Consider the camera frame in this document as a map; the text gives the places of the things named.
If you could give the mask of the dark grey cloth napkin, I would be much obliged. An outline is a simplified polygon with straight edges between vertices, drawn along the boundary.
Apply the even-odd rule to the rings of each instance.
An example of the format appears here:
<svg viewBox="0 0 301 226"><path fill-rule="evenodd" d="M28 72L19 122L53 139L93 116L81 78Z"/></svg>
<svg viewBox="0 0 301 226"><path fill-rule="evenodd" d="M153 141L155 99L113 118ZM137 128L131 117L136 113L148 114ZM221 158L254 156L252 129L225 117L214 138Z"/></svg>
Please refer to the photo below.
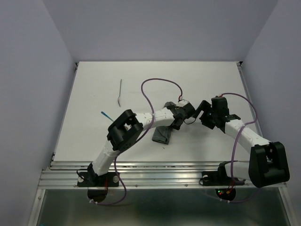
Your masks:
<svg viewBox="0 0 301 226"><path fill-rule="evenodd" d="M169 144L172 131L179 130L182 124L182 112L174 102L166 102L161 110L154 113L152 141Z"/></svg>

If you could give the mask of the silver metal fork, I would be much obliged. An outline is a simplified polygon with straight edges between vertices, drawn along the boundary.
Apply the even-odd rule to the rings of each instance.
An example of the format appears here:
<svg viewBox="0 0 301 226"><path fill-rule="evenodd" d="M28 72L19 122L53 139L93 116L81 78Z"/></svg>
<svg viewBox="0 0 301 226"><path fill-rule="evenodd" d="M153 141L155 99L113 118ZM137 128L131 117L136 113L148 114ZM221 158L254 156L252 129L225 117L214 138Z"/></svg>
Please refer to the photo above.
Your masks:
<svg viewBox="0 0 301 226"><path fill-rule="evenodd" d="M118 95L118 99L117 99L117 103L118 103L119 107L121 107L121 103L120 103L121 89L122 89L122 79L120 79L120 82L119 82L119 95Z"/></svg>

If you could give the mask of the iridescent rainbow spoon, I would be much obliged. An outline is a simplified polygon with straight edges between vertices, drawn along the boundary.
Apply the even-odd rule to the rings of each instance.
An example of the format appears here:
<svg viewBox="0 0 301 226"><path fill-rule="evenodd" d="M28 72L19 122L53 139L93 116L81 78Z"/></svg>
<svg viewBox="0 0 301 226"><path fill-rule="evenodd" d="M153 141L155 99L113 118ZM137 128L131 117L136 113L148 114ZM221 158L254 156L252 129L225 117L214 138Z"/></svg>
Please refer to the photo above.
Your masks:
<svg viewBox="0 0 301 226"><path fill-rule="evenodd" d="M108 118L110 121L114 121L108 114L106 114L105 112L101 111L101 114L103 116L105 116L106 118Z"/></svg>

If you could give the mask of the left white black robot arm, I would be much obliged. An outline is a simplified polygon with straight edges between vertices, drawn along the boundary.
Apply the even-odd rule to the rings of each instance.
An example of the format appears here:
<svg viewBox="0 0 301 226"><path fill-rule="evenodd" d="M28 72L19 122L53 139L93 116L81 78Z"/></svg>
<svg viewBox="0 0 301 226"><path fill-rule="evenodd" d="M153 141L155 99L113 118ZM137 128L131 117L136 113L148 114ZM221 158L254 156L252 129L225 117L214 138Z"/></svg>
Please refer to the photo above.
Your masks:
<svg viewBox="0 0 301 226"><path fill-rule="evenodd" d="M140 134L156 127L171 127L179 130L184 121L195 114L195 108L186 100L153 113L134 113L125 110L109 127L107 141L98 157L89 164L88 180L95 186L104 182L116 156L136 144Z"/></svg>

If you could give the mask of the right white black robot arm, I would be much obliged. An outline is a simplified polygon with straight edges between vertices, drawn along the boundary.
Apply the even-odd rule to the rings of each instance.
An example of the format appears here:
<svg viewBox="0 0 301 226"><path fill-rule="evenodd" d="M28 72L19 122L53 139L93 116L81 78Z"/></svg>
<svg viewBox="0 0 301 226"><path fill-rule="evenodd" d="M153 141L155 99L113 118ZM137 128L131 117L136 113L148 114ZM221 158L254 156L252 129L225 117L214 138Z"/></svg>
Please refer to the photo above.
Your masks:
<svg viewBox="0 0 301 226"><path fill-rule="evenodd" d="M280 142L271 142L252 129L235 114L230 114L225 97L214 97L211 102L202 101L197 108L202 125L219 128L234 141L232 151L241 145L249 153L249 161L230 161L219 164L215 171L203 171L200 184L203 186L242 186L246 181L257 187L287 182L290 172L285 147Z"/></svg>

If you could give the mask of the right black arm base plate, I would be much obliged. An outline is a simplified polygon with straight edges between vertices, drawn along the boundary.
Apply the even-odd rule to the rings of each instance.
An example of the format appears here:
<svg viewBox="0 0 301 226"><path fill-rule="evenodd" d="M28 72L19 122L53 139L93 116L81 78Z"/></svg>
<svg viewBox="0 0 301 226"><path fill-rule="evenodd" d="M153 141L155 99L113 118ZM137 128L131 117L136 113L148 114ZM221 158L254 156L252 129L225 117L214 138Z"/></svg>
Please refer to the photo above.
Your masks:
<svg viewBox="0 0 301 226"><path fill-rule="evenodd" d="M228 177L226 172L219 171L203 171L199 180L199 184L202 186L231 186L233 180Z"/></svg>

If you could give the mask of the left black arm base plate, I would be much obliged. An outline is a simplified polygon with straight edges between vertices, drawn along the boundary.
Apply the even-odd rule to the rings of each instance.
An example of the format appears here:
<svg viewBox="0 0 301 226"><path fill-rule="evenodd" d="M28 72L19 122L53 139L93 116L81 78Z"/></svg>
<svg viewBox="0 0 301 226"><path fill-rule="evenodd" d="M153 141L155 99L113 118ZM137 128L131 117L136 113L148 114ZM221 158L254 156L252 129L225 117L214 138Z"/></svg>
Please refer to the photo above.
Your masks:
<svg viewBox="0 0 301 226"><path fill-rule="evenodd" d="M118 187L119 179L115 172L108 172L102 176L91 179L88 172L78 172L78 187Z"/></svg>

